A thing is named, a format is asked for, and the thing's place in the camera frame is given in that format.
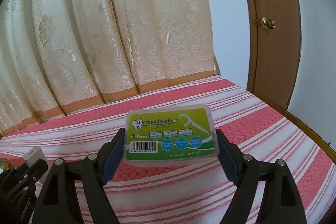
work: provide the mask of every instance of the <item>gold door knob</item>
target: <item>gold door knob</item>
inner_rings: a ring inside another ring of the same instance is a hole
[[[267,19],[265,17],[262,18],[261,20],[261,25],[264,29],[275,29],[276,24],[275,21],[273,19]]]

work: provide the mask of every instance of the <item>blue circle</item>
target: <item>blue circle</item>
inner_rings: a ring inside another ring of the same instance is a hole
[[[161,148],[165,151],[170,151],[174,147],[174,143],[172,140],[166,139],[161,143]]]
[[[187,148],[188,142],[185,138],[178,138],[175,142],[175,145],[179,150],[184,150]]]
[[[189,142],[190,142],[190,146],[193,148],[199,148],[202,145],[201,138],[197,136],[191,137]]]

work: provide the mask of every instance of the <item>brown wooden door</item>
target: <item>brown wooden door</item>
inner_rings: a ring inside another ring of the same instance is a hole
[[[294,88],[301,45],[298,0],[248,0],[251,57],[248,90],[285,114]],[[263,17],[275,29],[264,29]]]

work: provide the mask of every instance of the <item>red and white striped cloth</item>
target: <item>red and white striped cloth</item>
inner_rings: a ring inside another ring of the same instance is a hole
[[[301,130],[266,103],[228,80],[210,78],[113,102],[44,124],[0,140],[0,157],[14,164],[33,146],[54,161],[83,159],[110,141],[132,109],[208,104],[216,128],[243,153],[274,162],[284,159],[297,183],[308,224],[322,218],[336,196],[336,167]],[[93,223],[83,185],[76,183],[86,223]],[[263,195],[259,183],[247,223],[254,223]],[[137,168],[121,162],[105,187],[121,223],[219,223],[236,187],[218,160],[203,165]]]

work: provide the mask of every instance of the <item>silver bolt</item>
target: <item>silver bolt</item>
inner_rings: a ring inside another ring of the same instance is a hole
[[[280,166],[285,166],[285,165],[286,165],[286,162],[285,162],[284,160],[282,160],[282,159],[278,159],[278,160],[277,160],[277,163],[278,163],[278,165],[280,165]]]
[[[97,158],[97,154],[96,153],[91,153],[89,156],[88,156],[89,160],[95,160]]]
[[[57,159],[55,160],[56,165],[61,165],[63,163],[63,159]]]
[[[250,161],[253,159],[253,157],[250,154],[244,154],[243,156],[244,160]]]

